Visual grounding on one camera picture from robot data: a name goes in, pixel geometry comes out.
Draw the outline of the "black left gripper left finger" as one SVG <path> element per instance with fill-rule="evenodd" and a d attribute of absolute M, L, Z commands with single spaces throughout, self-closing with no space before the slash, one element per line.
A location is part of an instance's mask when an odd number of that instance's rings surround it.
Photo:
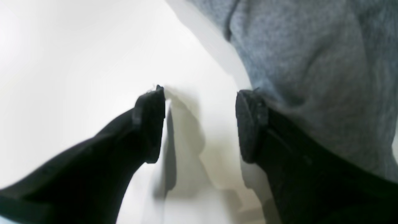
<path fill-rule="evenodd" d="M 1 223 L 115 224 L 134 173 L 159 158 L 164 119 L 157 86 L 92 138 L 2 189 Z"/>

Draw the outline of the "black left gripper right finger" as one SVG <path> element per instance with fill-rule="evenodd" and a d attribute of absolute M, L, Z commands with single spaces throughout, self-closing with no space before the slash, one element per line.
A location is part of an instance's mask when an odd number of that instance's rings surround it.
<path fill-rule="evenodd" d="M 240 90 L 235 111 L 242 159 L 266 173 L 284 224 L 397 223 L 397 184 L 324 149 L 256 91 Z"/>

